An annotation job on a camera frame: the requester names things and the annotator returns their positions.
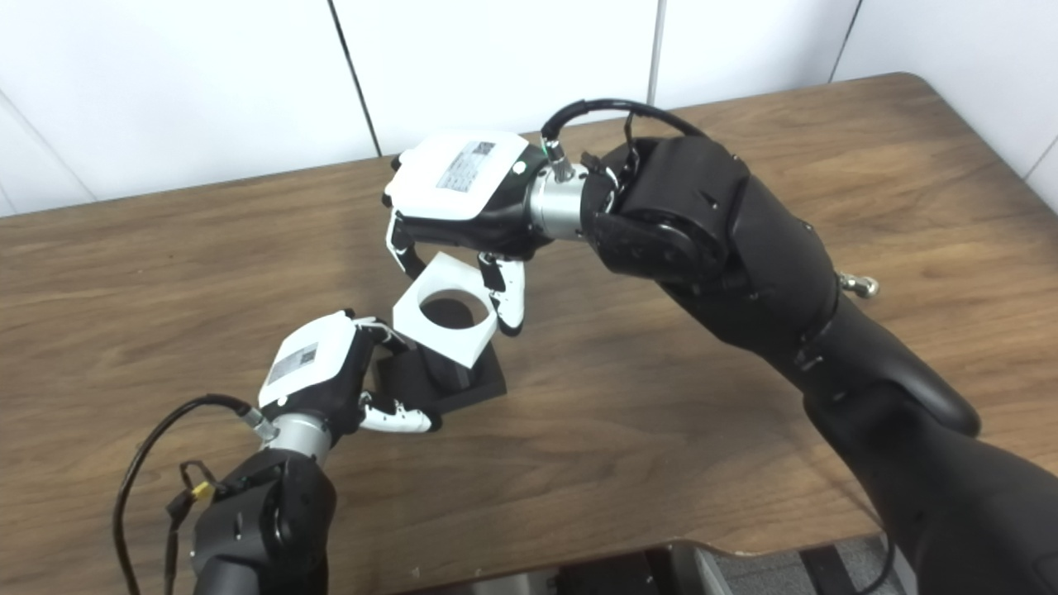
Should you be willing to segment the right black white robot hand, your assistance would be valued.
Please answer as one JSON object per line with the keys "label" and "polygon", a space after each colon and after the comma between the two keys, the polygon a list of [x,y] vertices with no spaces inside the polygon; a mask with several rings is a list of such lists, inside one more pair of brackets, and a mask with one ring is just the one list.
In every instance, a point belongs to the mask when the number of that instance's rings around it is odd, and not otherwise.
{"label": "right black white robot hand", "polygon": [[526,263],[557,240],[580,241],[587,170],[553,162],[517,133],[434,133],[397,155],[383,191],[386,246],[409,278],[424,263],[420,242],[477,254],[484,289],[506,336],[525,320]]}

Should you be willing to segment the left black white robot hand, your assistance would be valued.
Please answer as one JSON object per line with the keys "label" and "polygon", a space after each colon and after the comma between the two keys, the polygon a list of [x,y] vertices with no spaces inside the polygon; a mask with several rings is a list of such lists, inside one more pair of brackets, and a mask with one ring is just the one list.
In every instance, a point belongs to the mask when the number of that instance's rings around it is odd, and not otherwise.
{"label": "left black white robot hand", "polygon": [[409,350],[407,340],[378,317],[340,310],[318,317],[287,336],[257,397],[269,423],[262,450],[298,453],[324,467],[341,437],[360,429],[420,434],[438,431],[438,414],[365,387],[378,348]]}

